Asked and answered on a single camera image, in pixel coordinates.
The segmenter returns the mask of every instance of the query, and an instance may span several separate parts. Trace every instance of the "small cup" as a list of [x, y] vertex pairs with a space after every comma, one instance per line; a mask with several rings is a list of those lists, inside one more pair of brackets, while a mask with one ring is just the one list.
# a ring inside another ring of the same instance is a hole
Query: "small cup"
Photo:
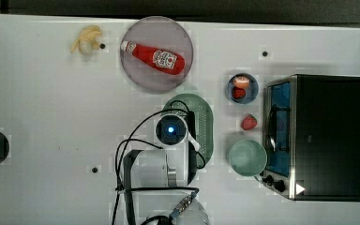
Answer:
[[[233, 97], [233, 89], [234, 89], [233, 80], [235, 79], [236, 76], [246, 76], [249, 79], [249, 86], [248, 88], [246, 88], [246, 95], [239, 99]], [[259, 84], [252, 75], [247, 73], [239, 73], [234, 75], [227, 84], [227, 93], [226, 93], [227, 97], [232, 102], [238, 104], [244, 104], [244, 105], [248, 104], [249, 102], [253, 101], [256, 98], [258, 93], [259, 93]]]

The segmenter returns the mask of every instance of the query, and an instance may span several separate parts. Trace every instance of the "green plate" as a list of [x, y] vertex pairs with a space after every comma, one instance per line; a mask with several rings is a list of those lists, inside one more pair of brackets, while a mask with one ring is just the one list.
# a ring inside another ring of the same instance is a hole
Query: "green plate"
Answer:
[[[206, 164], [213, 154], [213, 113], [209, 104], [201, 97], [194, 94], [181, 94], [172, 97], [163, 108], [164, 110], [170, 109], [171, 102], [175, 100], [184, 101], [189, 109], [195, 113], [195, 131], [197, 134], [197, 142], [201, 145], [200, 153], [205, 158]], [[187, 110], [186, 107], [179, 103], [174, 102], [173, 108]], [[197, 157], [198, 166], [203, 165], [203, 161]]]
[[241, 140], [230, 150], [229, 161], [232, 168], [243, 176], [261, 173], [267, 164], [264, 147], [252, 140]]

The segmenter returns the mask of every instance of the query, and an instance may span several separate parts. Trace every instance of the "round plate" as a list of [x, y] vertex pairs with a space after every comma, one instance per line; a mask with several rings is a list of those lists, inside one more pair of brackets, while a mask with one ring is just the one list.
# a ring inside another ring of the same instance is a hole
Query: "round plate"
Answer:
[[[240, 98], [240, 99], [235, 99], [235, 98], [233, 98], [233, 88], [234, 88], [233, 79], [239, 75], [248, 77], [250, 80], [250, 85], [247, 88], [247, 95], [245, 97]], [[259, 85], [258, 85], [256, 79], [252, 75], [247, 74], [247, 73], [239, 73], [239, 74], [234, 75], [229, 80], [229, 83], [227, 84], [227, 93], [226, 93], [227, 97], [231, 101], [238, 103], [238, 104], [244, 104], [244, 105], [248, 104], [249, 102], [253, 101], [256, 98], [258, 93], [259, 93]]]
[[180, 85], [191, 69], [193, 50], [186, 30], [177, 22], [166, 17], [147, 17], [132, 25], [123, 40], [146, 46], [166, 49], [181, 54], [186, 65], [178, 75], [170, 75], [147, 66], [138, 58], [121, 54], [122, 66], [129, 78], [141, 87], [153, 92], [167, 92]]

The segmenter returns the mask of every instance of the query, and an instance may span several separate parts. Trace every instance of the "bottle label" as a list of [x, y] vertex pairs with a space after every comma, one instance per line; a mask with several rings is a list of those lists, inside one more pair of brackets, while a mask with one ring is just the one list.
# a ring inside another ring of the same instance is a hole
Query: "bottle label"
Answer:
[[128, 42], [128, 43], [127, 43], [126, 52], [127, 52], [127, 53], [133, 53], [133, 50], [134, 50], [135, 48], [136, 48], [136, 43]]
[[157, 50], [154, 52], [153, 62], [159, 68], [174, 68], [177, 56], [171, 52]]

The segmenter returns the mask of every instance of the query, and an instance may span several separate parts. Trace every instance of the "banana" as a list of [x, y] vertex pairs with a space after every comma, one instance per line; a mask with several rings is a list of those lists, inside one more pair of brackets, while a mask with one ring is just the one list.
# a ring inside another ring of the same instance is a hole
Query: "banana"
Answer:
[[78, 49], [80, 53], [89, 53], [92, 48], [95, 50], [98, 49], [99, 43], [96, 41], [96, 38], [101, 36], [101, 34], [102, 32], [100, 27], [96, 25], [85, 27], [78, 35], [78, 38], [72, 43], [71, 53], [74, 53], [76, 49]]

